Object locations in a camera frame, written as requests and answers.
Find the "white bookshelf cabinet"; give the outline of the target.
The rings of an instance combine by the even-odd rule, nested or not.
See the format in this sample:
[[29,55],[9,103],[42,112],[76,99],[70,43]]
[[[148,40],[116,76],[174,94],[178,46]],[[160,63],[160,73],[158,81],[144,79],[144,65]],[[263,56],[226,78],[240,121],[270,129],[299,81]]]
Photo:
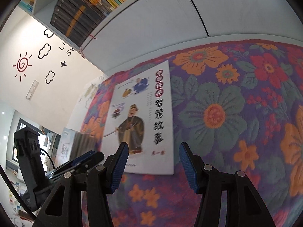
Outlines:
[[127,0],[76,51],[104,72],[192,40],[263,37],[302,44],[302,14],[291,0]]

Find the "white wisdom stories book one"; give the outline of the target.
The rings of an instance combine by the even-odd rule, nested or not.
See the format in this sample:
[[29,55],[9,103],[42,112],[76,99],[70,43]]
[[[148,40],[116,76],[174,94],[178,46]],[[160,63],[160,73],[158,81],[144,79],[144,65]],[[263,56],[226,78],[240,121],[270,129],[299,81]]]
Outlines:
[[174,140],[169,62],[117,84],[110,101],[101,151],[108,157],[128,144],[127,173],[172,175]]

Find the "floral woven tablecloth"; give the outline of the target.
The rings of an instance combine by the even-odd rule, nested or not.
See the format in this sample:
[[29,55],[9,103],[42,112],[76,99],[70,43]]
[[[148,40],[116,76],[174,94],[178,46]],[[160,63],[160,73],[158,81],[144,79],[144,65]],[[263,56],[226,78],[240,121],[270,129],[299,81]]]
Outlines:
[[174,150],[188,143],[217,170],[244,171],[276,226],[302,213],[302,47],[266,40],[200,45],[103,82],[81,130],[101,140],[116,84],[168,61]]

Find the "row of shelved books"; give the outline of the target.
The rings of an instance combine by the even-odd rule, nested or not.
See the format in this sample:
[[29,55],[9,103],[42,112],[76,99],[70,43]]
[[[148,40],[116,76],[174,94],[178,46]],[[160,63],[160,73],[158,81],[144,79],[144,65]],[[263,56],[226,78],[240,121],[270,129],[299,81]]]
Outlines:
[[58,0],[50,24],[78,47],[127,0]]

